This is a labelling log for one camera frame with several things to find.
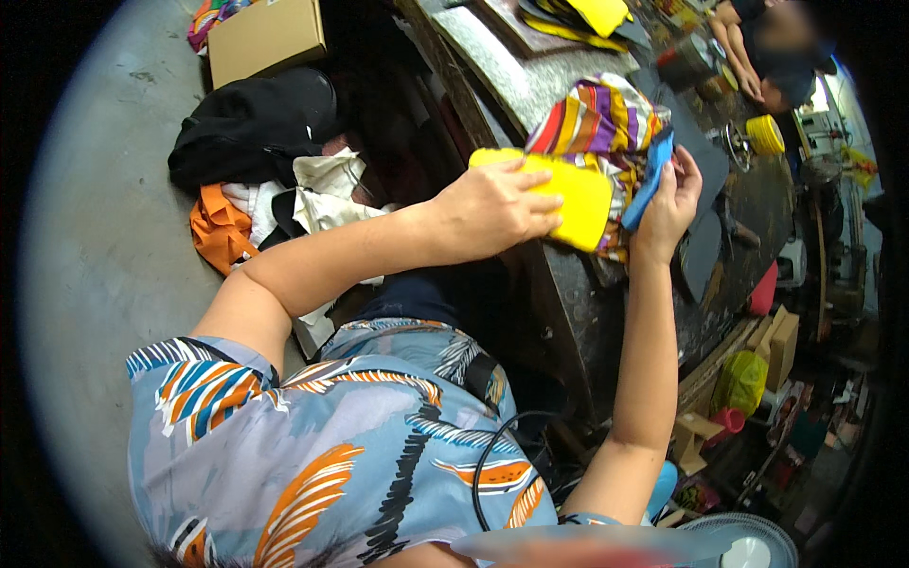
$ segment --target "woman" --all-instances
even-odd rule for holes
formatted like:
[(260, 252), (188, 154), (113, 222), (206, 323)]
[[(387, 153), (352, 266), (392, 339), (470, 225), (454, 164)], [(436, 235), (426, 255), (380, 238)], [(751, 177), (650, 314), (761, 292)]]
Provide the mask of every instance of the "woman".
[(526, 191), (549, 174), (513, 161), (259, 254), (188, 337), (127, 359), (130, 480), (159, 564), (454, 568), (475, 563), (448, 544), (484, 523), (640, 523), (675, 415), (669, 263), (701, 191), (692, 157), (679, 148), (678, 160), (631, 242), (614, 426), (561, 517), (508, 435), (474, 508), (474, 469), (514, 401), (501, 367), (474, 364), (489, 358), (456, 318), (425, 317), (449, 318), (443, 294), (380, 295), (370, 317), (393, 317), (342, 326), (321, 363), (279, 379), (291, 317), (366, 278), (488, 258), (556, 228), (561, 198)]
[(803, 105), (814, 93), (816, 74), (836, 74), (834, 44), (805, 2), (724, 0), (710, 27), (742, 92), (768, 113)]

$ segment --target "workbench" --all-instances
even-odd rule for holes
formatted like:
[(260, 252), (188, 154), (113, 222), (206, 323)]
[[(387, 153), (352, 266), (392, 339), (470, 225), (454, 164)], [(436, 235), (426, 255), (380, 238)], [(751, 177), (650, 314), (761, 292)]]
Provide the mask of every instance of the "workbench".
[[(575, 80), (604, 71), (627, 75), (653, 62), (684, 36), (654, 5), (632, 2), (632, 13), (651, 36), (652, 51), (633, 48), (630, 54), (618, 54), (579, 44), (576, 50), (523, 58), (510, 53), (491, 30), (477, 25), (481, 19), (470, 14), (458, 13), (457, 25), (440, 25), (455, 19), (449, 15), (453, 10), (470, 7), (449, 8), (443, 0), (397, 0), (396, 5), (441, 79), (474, 148), (523, 147), (527, 132)], [(458, 45), (452, 37), (457, 34), (469, 40), (462, 37)], [(509, 81), (522, 83), (534, 96), (508, 94)], [(717, 103), (702, 101), (694, 90), (676, 97), (684, 101), (703, 132), (761, 114), (739, 94)], [(761, 235), (762, 245), (748, 249), (734, 241), (734, 261), (721, 253), (700, 304), (676, 286), (680, 367), (699, 363), (733, 328), (748, 295), (792, 232), (793, 183), (782, 155), (756, 157), (747, 174), (738, 173), (734, 166), (730, 171), (726, 190), (732, 214)], [(521, 252), (529, 268), (534, 311), (559, 359), (559, 378), (572, 393), (579, 413), (603, 421), (612, 414), (618, 378), (627, 296), (624, 267), (608, 267), (609, 285), (604, 286), (602, 271), (598, 279), (590, 256), (566, 245), (535, 241), (523, 245)]]

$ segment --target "white cloth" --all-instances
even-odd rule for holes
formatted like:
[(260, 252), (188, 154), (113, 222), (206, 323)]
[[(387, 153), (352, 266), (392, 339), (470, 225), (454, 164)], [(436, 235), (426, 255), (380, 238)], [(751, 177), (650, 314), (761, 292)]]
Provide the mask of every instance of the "white cloth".
[(272, 213), (272, 198), (287, 191), (278, 182), (264, 184), (222, 184), (221, 193), (237, 209), (249, 215), (253, 223), (249, 242), (255, 247), (278, 226), (275, 214)]
[(296, 184), (317, 194), (350, 199), (366, 169), (357, 154), (345, 147), (335, 155), (300, 156), (294, 160)]
[[(316, 234), (394, 210), (393, 204), (375, 209), (351, 200), (350, 196), (360, 183), (360, 176), (365, 169), (366, 164), (350, 148), (344, 148), (331, 156), (296, 158), (294, 220), (309, 234)], [(378, 286), (383, 280), (383, 276), (377, 276), (363, 280), (360, 284)], [(331, 300), (294, 322), (294, 331), (307, 357), (312, 357), (335, 332), (335, 325), (325, 313), (336, 300), (337, 298)]]

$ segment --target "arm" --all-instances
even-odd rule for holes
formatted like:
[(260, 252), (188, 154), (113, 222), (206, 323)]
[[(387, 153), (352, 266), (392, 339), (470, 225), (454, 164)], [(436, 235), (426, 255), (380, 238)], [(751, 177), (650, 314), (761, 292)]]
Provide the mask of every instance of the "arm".
[(726, 51), (726, 59), (729, 60), (729, 65), (732, 66), (733, 70), (737, 69), (741, 63), (729, 44), (728, 29), (733, 26), (738, 29), (739, 24), (742, 23), (742, 18), (739, 17), (739, 14), (733, 8), (732, 2), (725, 0), (718, 4), (716, 13), (711, 16), (707, 23), (710, 25), (710, 29), (713, 30), (716, 41)]
[(192, 335), (244, 344), (280, 374), (290, 318), (357, 282), (487, 258), (556, 228), (561, 197), (525, 191), (549, 174), (519, 173), (522, 163), (472, 168), (428, 202), (266, 250), (227, 277)]
[(729, 0), (716, 7), (716, 15), (709, 21), (710, 29), (713, 30), (716, 41), (726, 51), (726, 60), (738, 77), (742, 90), (746, 95), (761, 102), (760, 80), (744, 48), (742, 29), (739, 27), (741, 23), (742, 19)]
[(697, 164), (681, 146), (678, 180), (664, 166), (660, 188), (632, 237), (628, 310), (613, 427), (560, 514), (598, 513), (639, 524), (675, 422), (678, 351), (669, 263), (694, 219)]

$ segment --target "yellow foam piece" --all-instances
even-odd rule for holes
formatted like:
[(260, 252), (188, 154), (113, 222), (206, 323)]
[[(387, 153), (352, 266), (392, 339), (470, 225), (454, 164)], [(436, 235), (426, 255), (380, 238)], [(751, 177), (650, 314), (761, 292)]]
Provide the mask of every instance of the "yellow foam piece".
[(584, 42), (586, 44), (592, 45), (593, 47), (612, 49), (613, 51), (617, 51), (623, 54), (628, 53), (627, 46), (615, 42), (608, 37), (600, 37), (599, 35), (587, 34), (585, 32), (574, 30), (570, 27), (550, 24), (549, 22), (537, 19), (529, 14), (524, 14), (522, 18), (524, 19), (525, 24), (532, 27), (537, 32), (555, 35), (557, 37), (563, 37), (564, 39), (570, 39), (576, 42)]
[(613, 187), (604, 175), (569, 164), (557, 156), (524, 154), (517, 148), (480, 148), (471, 154), (468, 165), (496, 164), (524, 155), (527, 162), (522, 166), (522, 172), (548, 170), (553, 173), (552, 180), (529, 191), (564, 197), (562, 207), (557, 210), (562, 215), (562, 226), (549, 235), (586, 253), (596, 250), (609, 220), (613, 199)]
[(629, 14), (623, 0), (568, 0), (600, 37), (609, 37)]

